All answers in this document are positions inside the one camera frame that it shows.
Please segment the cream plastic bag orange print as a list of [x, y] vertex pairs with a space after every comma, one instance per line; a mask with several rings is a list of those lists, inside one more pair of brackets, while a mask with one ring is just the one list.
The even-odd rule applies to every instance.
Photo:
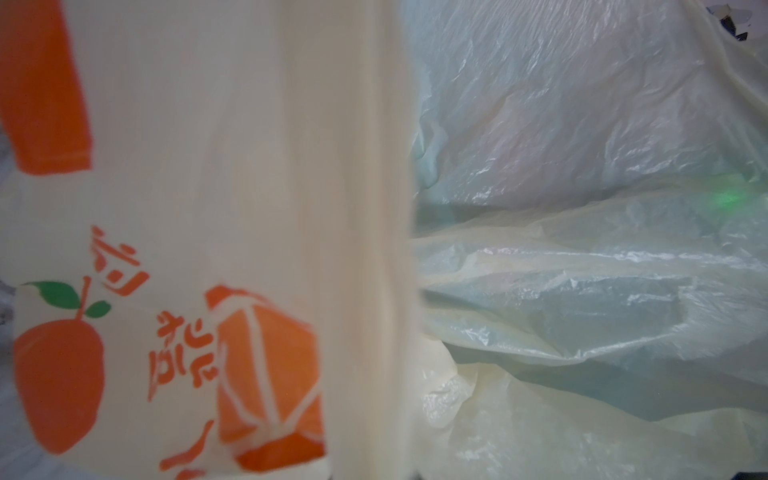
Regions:
[[5, 1], [5, 479], [767, 472], [724, 1]]

